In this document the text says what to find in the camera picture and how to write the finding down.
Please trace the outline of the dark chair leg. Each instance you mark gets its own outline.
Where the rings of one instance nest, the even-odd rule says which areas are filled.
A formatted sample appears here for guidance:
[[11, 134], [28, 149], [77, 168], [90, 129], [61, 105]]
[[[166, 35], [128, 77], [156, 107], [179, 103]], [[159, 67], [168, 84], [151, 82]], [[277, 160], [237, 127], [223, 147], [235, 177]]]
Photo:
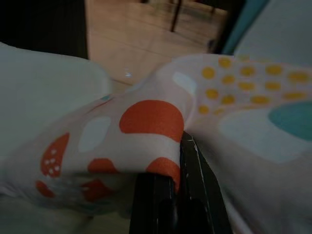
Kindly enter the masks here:
[[182, 6], [182, 2], [183, 0], [177, 0], [177, 4], [175, 5], [175, 10], [174, 10], [174, 15], [173, 15], [172, 22], [171, 22], [170, 32], [174, 33], [176, 30], [176, 24], [178, 21], [178, 15], [180, 12], [180, 8]]

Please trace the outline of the pink patterned pillow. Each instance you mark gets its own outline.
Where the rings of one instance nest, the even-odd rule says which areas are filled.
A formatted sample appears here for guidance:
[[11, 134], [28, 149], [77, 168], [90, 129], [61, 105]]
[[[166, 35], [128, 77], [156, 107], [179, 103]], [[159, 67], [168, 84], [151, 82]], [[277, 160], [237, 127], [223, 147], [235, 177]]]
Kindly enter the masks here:
[[312, 67], [185, 56], [58, 120], [0, 166], [0, 195], [89, 215], [125, 211], [138, 173], [173, 179], [192, 135], [237, 234], [312, 234]]

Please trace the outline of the dark cabinet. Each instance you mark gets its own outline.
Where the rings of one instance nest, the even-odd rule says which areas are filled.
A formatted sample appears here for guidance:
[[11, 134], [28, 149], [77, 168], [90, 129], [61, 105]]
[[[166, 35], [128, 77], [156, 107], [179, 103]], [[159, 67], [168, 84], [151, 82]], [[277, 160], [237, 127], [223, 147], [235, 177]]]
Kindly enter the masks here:
[[85, 0], [0, 0], [0, 42], [87, 59]]

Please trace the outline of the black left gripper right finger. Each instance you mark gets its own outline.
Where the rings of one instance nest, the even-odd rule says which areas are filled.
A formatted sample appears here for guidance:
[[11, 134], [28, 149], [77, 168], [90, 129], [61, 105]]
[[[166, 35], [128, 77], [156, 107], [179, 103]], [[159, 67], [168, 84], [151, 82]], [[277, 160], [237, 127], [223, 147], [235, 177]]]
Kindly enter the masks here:
[[180, 143], [180, 234], [232, 234], [219, 183], [195, 139]]

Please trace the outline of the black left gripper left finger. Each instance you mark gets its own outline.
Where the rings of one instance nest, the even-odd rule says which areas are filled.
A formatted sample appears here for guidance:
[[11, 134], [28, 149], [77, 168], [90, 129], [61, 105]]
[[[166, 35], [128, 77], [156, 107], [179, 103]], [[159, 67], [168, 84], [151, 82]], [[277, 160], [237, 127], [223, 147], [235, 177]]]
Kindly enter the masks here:
[[137, 176], [129, 234], [178, 234], [175, 184], [152, 173]]

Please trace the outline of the black door frame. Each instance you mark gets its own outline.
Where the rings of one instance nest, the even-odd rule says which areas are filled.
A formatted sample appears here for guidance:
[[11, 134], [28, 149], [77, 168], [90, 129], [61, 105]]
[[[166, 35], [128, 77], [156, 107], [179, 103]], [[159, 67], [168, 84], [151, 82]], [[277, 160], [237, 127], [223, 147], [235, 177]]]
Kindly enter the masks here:
[[222, 54], [222, 51], [230, 38], [234, 26], [238, 21], [241, 10], [241, 8], [235, 8], [227, 12], [227, 15], [221, 25], [220, 30], [218, 31], [216, 38], [210, 42], [210, 53]]

